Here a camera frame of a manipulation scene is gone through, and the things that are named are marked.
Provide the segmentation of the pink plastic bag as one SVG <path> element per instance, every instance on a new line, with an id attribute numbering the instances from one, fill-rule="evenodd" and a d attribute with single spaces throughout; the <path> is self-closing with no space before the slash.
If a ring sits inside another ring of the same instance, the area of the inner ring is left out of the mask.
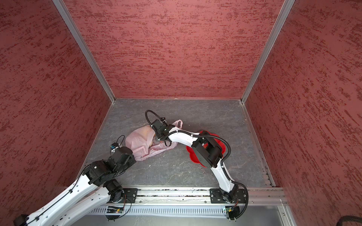
<path id="1" fill-rule="evenodd" d="M 177 144 L 177 142 L 157 141 L 156 134 L 150 126 L 134 130 L 125 139 L 125 146 L 132 150 L 137 162 L 174 149 Z"/>

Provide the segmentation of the red flower-shaped plastic bowl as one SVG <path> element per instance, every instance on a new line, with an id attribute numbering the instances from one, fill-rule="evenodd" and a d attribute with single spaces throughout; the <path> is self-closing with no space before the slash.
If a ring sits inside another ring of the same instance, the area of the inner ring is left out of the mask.
<path id="1" fill-rule="evenodd" d="M 226 145 L 212 137 L 197 138 L 191 147 L 186 146 L 190 159 L 205 168 L 216 168 L 226 152 Z"/>

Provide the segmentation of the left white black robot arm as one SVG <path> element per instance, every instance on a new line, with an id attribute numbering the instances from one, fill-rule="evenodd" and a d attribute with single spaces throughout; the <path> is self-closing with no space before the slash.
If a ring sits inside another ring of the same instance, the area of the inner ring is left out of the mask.
<path id="1" fill-rule="evenodd" d="M 108 202 L 126 202 L 123 187 L 116 180 L 136 163 L 127 147 L 116 147 L 108 160 L 95 161 L 56 198 L 30 215 L 14 219 L 15 226 L 69 226 Z"/>

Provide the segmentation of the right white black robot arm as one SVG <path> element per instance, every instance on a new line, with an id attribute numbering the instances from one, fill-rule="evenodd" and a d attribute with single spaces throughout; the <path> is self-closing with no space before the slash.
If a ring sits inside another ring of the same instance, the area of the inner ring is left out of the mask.
<path id="1" fill-rule="evenodd" d="M 226 203 L 237 202 L 238 185 L 236 185 L 224 165 L 230 155 L 230 146 L 222 138 L 211 135 L 209 132 L 193 133 L 181 130 L 165 121 L 155 120 L 150 123 L 156 137 L 160 141 L 169 141 L 171 144 L 180 143 L 190 147 L 200 164 L 210 168 L 219 184 L 219 191 Z"/>

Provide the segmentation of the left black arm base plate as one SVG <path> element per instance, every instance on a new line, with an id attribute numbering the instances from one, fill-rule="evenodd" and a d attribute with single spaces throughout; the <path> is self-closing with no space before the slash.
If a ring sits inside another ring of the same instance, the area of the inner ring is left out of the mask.
<path id="1" fill-rule="evenodd" d="M 134 204 L 137 198 L 137 194 L 138 194 L 137 188 L 123 188 L 119 203 L 124 203 L 125 201 L 127 201 Z"/>

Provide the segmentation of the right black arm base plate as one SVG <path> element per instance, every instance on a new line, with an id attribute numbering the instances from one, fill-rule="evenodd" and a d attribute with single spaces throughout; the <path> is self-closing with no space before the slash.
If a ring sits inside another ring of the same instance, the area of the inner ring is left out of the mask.
<path id="1" fill-rule="evenodd" d="M 220 188 L 211 188 L 209 190 L 211 203 L 246 203 L 248 195 L 245 189 L 234 188 L 231 192 L 225 192 Z"/>

